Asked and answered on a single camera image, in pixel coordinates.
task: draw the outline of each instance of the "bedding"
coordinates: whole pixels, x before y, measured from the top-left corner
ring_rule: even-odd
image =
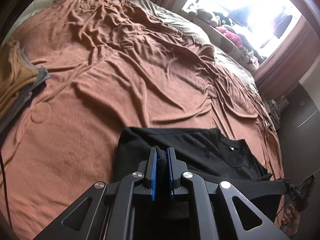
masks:
[[[58,0],[12,37],[51,74],[1,149],[19,239],[32,239],[94,182],[113,181],[127,126],[219,128],[245,139],[274,179],[283,177],[268,113],[227,69],[232,61],[222,66],[214,46],[131,1]],[[6,216],[3,191],[0,209]]]

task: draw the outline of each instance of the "bed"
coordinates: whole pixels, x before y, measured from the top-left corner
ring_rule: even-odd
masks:
[[[1,149],[19,239],[32,239],[94,182],[113,181],[127,126],[218,127],[245,139],[273,179],[284,176],[252,75],[183,17],[148,0],[55,0],[12,38],[51,74]],[[6,216],[3,194],[0,209]]]

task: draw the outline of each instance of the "gray floor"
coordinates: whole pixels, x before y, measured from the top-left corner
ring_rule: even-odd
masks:
[[[288,96],[278,136],[284,174],[296,184],[320,168],[320,112],[299,84]],[[294,240],[320,239],[320,172]]]

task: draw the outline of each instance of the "triangular cutout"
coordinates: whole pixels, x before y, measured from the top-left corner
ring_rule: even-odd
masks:
[[[262,225],[262,220],[239,197],[232,197],[232,201],[244,230],[249,231]]]
[[[86,198],[75,210],[73,210],[63,221],[65,227],[71,228],[75,231],[80,231],[87,214],[92,198]]]

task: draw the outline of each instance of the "metal screw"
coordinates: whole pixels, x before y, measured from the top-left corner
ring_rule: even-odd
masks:
[[[231,187],[231,184],[228,181],[222,181],[222,182],[220,182],[220,186],[225,188],[225,189],[228,189],[228,188]]]
[[[104,187],[104,182],[98,181],[94,184],[94,187],[97,189],[103,188]]]
[[[190,172],[190,171],[186,171],[182,174],[183,177],[187,178],[187,179],[190,179],[193,177],[193,173]]]
[[[140,171],[135,171],[134,173],[132,173],[132,177],[138,179],[142,177],[142,173]]]

